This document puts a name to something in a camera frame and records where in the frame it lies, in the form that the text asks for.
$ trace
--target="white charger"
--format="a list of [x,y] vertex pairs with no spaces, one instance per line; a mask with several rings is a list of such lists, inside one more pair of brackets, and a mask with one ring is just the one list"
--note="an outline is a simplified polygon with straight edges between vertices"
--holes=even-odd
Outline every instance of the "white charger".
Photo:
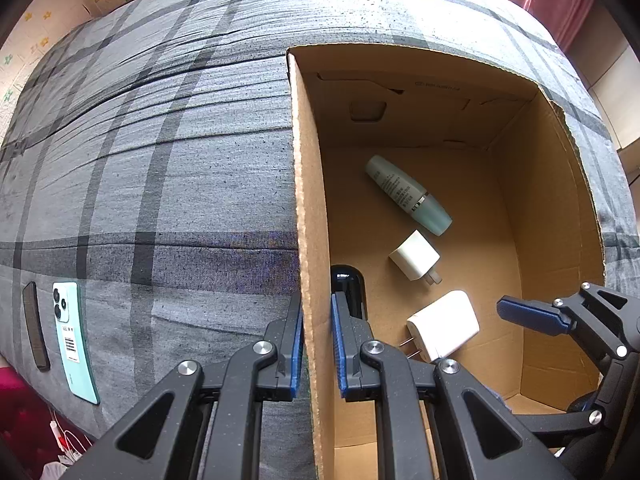
[[440,255],[420,234],[420,231],[414,231],[400,247],[389,254],[389,257],[411,281],[423,277],[430,285],[442,281],[440,275],[433,269]]
[[428,363],[452,354],[480,332],[474,308],[462,290],[452,290],[416,312],[406,325],[420,357]]

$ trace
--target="pink curtain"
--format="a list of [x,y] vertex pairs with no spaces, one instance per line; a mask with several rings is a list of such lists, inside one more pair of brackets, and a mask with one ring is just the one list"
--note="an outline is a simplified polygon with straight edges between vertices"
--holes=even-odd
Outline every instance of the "pink curtain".
[[529,11],[566,52],[595,0],[525,0]]

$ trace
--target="mint green smartphone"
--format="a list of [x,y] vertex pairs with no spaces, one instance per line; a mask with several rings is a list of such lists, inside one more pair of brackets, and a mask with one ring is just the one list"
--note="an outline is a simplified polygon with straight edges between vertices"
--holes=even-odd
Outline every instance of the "mint green smartphone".
[[53,304],[60,355],[69,389],[81,399],[100,404],[84,345],[78,284],[54,283]]

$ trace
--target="brown rectangular object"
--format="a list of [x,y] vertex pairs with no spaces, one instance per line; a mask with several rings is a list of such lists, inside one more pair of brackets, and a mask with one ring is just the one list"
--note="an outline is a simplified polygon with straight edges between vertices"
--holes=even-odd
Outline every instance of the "brown rectangular object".
[[[519,409],[554,412],[592,389],[597,371],[571,339],[523,330],[495,308],[505,294],[550,301],[603,280],[590,190],[559,108],[513,73],[418,48],[296,47],[289,67],[319,477],[377,474],[372,403],[346,403],[334,385],[329,261],[363,273],[372,330],[394,345],[411,314],[464,290],[480,332],[453,357]],[[453,218],[442,236],[365,174],[375,154],[439,200]],[[440,285],[409,282],[388,258],[415,229],[441,256]]]

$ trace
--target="red fabric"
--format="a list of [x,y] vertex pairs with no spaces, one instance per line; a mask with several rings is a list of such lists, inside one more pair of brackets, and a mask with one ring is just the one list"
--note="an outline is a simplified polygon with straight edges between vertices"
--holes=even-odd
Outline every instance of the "red fabric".
[[529,11],[566,52],[582,27],[595,0],[525,0]]
[[[60,424],[80,436],[81,432],[59,417]],[[46,403],[13,368],[0,368],[0,435],[27,474],[34,480],[48,462],[57,462],[58,448],[49,423]]]

